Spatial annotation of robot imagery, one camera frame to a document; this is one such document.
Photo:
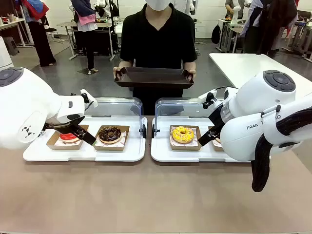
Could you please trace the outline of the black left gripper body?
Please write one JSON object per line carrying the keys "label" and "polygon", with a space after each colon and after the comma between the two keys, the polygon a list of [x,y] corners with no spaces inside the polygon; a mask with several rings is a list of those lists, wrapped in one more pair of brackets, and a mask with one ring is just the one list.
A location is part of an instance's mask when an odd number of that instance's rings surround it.
{"label": "black left gripper body", "polygon": [[67,123],[54,124],[54,125],[45,123],[42,130],[45,131],[46,129],[54,129],[60,132],[61,134],[68,134],[68,133],[75,134],[80,131],[81,127],[79,127],[79,124],[83,121],[83,119],[84,117],[79,117]]}

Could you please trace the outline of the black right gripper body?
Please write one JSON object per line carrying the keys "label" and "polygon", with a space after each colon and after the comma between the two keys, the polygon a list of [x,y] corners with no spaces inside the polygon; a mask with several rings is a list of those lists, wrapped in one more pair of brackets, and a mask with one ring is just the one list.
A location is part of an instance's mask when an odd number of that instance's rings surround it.
{"label": "black right gripper body", "polygon": [[214,110],[211,112],[211,114],[208,116],[208,119],[214,124],[215,127],[223,127],[224,122],[221,118],[221,109],[222,105],[217,106],[214,108]]}

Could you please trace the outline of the person right hand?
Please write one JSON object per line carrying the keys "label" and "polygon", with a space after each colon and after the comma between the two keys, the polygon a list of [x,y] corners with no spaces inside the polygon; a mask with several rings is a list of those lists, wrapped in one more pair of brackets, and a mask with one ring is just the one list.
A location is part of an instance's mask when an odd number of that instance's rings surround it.
{"label": "person right hand", "polygon": [[113,74],[114,74],[114,80],[116,82],[122,82],[125,81],[128,76],[127,76],[127,67],[114,67],[113,69]]}

